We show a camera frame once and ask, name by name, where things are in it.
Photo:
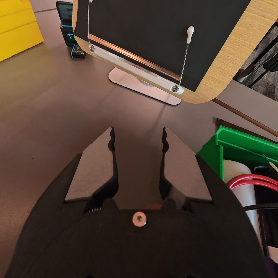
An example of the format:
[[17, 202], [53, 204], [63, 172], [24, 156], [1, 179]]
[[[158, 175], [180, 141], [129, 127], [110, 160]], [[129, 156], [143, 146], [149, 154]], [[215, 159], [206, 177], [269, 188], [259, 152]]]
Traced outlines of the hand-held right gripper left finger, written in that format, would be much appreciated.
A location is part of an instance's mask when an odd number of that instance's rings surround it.
[[115, 132], [109, 127], [81, 154], [65, 202], [102, 202], [118, 190]]

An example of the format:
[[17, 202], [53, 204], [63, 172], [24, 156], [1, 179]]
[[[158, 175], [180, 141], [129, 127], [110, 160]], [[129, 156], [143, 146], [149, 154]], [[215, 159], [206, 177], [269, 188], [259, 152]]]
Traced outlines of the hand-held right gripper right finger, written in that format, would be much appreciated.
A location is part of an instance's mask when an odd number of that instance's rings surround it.
[[196, 154], [170, 129], [162, 133], [159, 192], [162, 200], [212, 201]]

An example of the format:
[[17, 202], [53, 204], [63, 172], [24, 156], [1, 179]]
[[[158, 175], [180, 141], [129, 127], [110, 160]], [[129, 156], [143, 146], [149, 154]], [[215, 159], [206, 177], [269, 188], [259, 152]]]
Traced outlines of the green plastic bin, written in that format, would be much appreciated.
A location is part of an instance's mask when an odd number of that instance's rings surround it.
[[220, 126], [214, 136], [201, 148], [197, 155], [224, 180], [224, 160], [246, 165], [249, 169], [269, 165], [278, 167], [278, 144], [247, 133]]

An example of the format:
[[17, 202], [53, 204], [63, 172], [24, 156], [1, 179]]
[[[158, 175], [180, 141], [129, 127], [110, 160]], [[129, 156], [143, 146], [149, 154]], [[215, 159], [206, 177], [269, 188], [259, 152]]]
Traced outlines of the white cylinder roll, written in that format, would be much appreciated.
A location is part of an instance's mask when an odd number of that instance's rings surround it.
[[[251, 170], [235, 161], [231, 160], [224, 160], [224, 182], [228, 183], [231, 179], [234, 177], [237, 177], [239, 175], [243, 174], [251, 174]], [[256, 204], [256, 199], [255, 199], [255, 190], [254, 190], [254, 185], [248, 184], [248, 185], [243, 185], [240, 187], [237, 187], [235, 189], [232, 189], [233, 193], [235, 196], [238, 198], [239, 202], [243, 207], [245, 206], [251, 206]], [[246, 212], [246, 214], [249, 217], [249, 220], [256, 232], [256, 235], [258, 237], [259, 243], [262, 247], [262, 239], [261, 239], [261, 232], [260, 232], [260, 225], [259, 225], [259, 216], [257, 213], [257, 210], [249, 210]]]

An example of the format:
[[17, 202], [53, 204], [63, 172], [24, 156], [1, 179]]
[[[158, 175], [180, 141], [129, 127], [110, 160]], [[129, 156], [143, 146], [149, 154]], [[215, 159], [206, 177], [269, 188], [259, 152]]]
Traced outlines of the brown wooden strip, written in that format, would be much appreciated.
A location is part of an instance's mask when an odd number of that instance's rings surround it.
[[227, 105], [226, 103], [224, 103], [224, 102], [222, 102], [222, 101], [220, 101], [220, 100], [218, 100], [218, 99], [216, 99], [216, 98], [212, 99], [211, 101], [213, 101], [214, 103], [216, 103], [216, 104], [222, 106], [223, 108], [229, 110], [230, 112], [232, 112], [232, 113], [238, 115], [239, 117], [241, 117], [241, 118], [247, 120], [248, 122], [250, 122], [250, 123], [256, 125], [257, 127], [261, 128], [261, 129], [263, 129], [263, 130], [265, 130], [266, 132], [272, 134], [273, 136], [278, 137], [278, 132], [277, 132], [277, 131], [275, 131], [275, 130], [269, 128], [269, 127], [267, 127], [266, 125], [264, 125], [264, 124], [258, 122], [257, 120], [255, 120], [255, 119], [253, 119], [253, 118], [247, 116], [246, 114], [244, 114], [244, 113], [240, 112], [239, 110], [237, 110], [237, 109], [235, 109], [235, 108], [233, 108], [233, 107]]

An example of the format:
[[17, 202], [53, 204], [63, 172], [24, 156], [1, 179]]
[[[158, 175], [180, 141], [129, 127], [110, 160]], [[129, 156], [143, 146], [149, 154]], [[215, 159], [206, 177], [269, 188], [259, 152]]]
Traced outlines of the wooden book stand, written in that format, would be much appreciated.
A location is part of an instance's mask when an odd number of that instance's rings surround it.
[[[73, 26], [85, 51], [185, 102], [208, 102], [231, 82], [271, 25], [277, 1], [73, 1]], [[194, 33], [186, 52], [187, 29]]]

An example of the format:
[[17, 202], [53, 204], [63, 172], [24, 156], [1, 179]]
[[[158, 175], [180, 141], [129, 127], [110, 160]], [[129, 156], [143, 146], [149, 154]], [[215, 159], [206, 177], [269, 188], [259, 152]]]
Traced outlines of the yellow plastic bin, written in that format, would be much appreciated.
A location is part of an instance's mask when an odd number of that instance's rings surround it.
[[43, 41], [29, 0], [0, 1], [0, 61]]

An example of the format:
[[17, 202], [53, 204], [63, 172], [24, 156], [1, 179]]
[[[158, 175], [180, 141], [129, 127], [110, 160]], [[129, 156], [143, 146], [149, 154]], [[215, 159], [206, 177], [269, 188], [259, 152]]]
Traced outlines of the black battery charging case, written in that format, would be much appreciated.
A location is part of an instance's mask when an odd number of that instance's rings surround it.
[[65, 44], [68, 47], [73, 47], [76, 43], [72, 25], [73, 3], [57, 1], [56, 8], [61, 20], [60, 30]]

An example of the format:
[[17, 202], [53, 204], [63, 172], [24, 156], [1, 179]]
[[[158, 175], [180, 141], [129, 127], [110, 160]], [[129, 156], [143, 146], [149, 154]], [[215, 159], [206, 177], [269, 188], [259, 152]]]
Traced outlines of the dark metal frame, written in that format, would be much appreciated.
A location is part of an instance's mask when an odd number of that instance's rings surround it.
[[277, 46], [277, 42], [278, 35], [266, 45], [266, 47], [245, 69], [240, 69], [234, 76], [233, 80], [243, 83], [248, 80], [251, 75], [254, 75], [262, 68], [264, 71], [248, 85], [248, 88], [252, 88], [269, 72], [277, 72], [277, 50], [272, 54], [269, 54], [269, 52]]

